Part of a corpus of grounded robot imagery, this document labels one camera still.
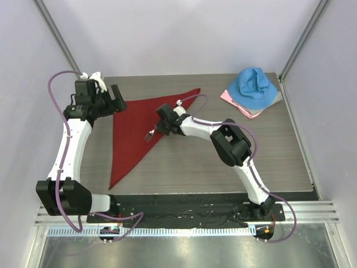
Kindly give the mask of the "silver metal fork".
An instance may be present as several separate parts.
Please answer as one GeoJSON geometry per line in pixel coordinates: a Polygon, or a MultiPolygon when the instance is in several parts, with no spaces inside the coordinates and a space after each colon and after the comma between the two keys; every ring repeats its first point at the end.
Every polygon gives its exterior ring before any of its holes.
{"type": "Polygon", "coordinates": [[[149,132],[145,135],[144,141],[145,141],[146,143],[150,142],[150,140],[152,139],[152,137],[153,137],[154,134],[155,134],[155,131],[156,131],[156,129],[154,128],[153,130],[149,131],[149,132]]]}

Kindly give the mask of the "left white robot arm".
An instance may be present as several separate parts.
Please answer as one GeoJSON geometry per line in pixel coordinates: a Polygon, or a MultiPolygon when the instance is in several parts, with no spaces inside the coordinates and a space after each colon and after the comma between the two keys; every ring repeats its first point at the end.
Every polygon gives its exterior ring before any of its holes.
{"type": "Polygon", "coordinates": [[[61,214],[58,207],[61,205],[68,216],[99,212],[108,223],[118,218],[119,209],[114,206],[113,196],[93,194],[80,183],[84,149],[94,122],[127,108],[118,86],[114,84],[111,88],[114,99],[100,72],[83,74],[75,81],[74,97],[63,111],[64,131],[56,160],[47,179],[36,184],[36,193],[51,216],[61,214]]]}

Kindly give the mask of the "red cloth napkin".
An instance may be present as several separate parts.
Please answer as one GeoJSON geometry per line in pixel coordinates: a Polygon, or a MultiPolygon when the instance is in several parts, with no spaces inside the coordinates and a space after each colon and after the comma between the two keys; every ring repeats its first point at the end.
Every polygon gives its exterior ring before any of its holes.
{"type": "Polygon", "coordinates": [[[174,106],[177,100],[184,100],[182,106],[188,109],[201,89],[163,97],[127,101],[127,109],[113,116],[113,159],[109,189],[121,181],[163,137],[155,132],[150,141],[146,134],[154,129],[160,120],[156,109],[168,103],[174,106]]]}

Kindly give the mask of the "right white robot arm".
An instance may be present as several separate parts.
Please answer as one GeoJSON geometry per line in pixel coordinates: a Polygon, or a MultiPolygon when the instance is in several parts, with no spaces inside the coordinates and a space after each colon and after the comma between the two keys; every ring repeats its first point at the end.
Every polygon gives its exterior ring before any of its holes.
{"type": "Polygon", "coordinates": [[[213,144],[219,159],[235,170],[245,186],[254,218],[263,221],[272,214],[275,198],[258,174],[249,138],[233,120],[213,122],[196,119],[182,106],[173,108],[168,103],[158,107],[156,113],[160,118],[155,125],[156,131],[164,135],[197,137],[213,144]]]}

